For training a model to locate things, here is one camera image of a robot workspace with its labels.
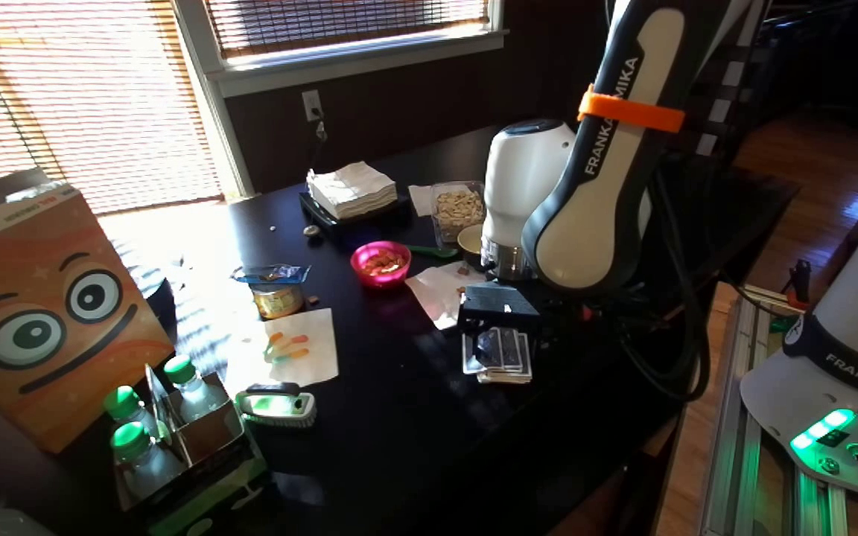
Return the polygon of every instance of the electronic device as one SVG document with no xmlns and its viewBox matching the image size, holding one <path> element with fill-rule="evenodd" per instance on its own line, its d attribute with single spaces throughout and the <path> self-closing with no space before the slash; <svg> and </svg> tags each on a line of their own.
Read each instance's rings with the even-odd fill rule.
<svg viewBox="0 0 858 536">
<path fill-rule="evenodd" d="M 858 248 L 740 394 L 805 473 L 858 492 Z"/>
<path fill-rule="evenodd" d="M 317 395 L 294 385 L 251 386 L 238 394 L 244 422 L 306 430 L 317 422 Z"/>
<path fill-rule="evenodd" d="M 516 287 L 464 287 L 458 302 L 461 371 L 479 385 L 528 385 L 540 309 Z"/>
</svg>

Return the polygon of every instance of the cardboard box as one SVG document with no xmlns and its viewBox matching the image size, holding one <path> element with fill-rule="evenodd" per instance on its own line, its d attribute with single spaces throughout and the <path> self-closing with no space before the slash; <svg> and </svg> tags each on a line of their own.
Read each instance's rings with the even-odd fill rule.
<svg viewBox="0 0 858 536">
<path fill-rule="evenodd" d="M 0 178 L 0 415 L 59 452 L 117 385 L 171 354 L 81 190 L 29 173 Z"/>
</svg>

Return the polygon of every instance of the window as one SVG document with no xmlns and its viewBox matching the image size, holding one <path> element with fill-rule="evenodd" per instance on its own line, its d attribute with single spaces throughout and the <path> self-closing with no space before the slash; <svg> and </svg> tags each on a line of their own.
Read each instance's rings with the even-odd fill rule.
<svg viewBox="0 0 858 536">
<path fill-rule="evenodd" d="M 503 45 L 501 0 L 177 0 L 221 95 Z"/>
<path fill-rule="evenodd" d="M 0 0 L 0 176 L 26 168 L 98 214 L 221 197 L 168 0 Z"/>
<path fill-rule="evenodd" d="M 244 197 L 226 95 L 501 45 L 497 0 L 0 0 L 0 176 L 98 214 Z"/>
</svg>

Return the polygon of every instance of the orange band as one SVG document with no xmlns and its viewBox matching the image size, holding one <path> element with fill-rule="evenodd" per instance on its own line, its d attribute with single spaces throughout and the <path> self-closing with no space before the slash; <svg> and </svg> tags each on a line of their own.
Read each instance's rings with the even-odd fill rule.
<svg viewBox="0 0 858 536">
<path fill-rule="evenodd" d="M 627 101 L 627 99 L 592 93 L 592 90 L 586 90 L 582 99 L 579 121 L 585 121 L 585 117 L 606 117 L 615 121 L 628 121 L 628 124 L 670 130 L 670 135 L 676 135 L 685 124 L 685 114 L 676 108 L 652 108 L 643 101 Z"/>
</svg>

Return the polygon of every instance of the cartoon eye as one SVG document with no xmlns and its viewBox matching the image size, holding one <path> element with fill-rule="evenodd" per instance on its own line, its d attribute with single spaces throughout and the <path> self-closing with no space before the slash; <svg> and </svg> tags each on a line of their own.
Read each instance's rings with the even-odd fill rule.
<svg viewBox="0 0 858 536">
<path fill-rule="evenodd" d="M 46 309 L 23 309 L 0 324 L 0 366 L 29 370 L 58 354 L 66 327 Z"/>
<path fill-rule="evenodd" d="M 102 322 L 123 303 L 123 287 L 107 272 L 90 272 L 71 282 L 69 309 L 81 322 Z"/>
</svg>

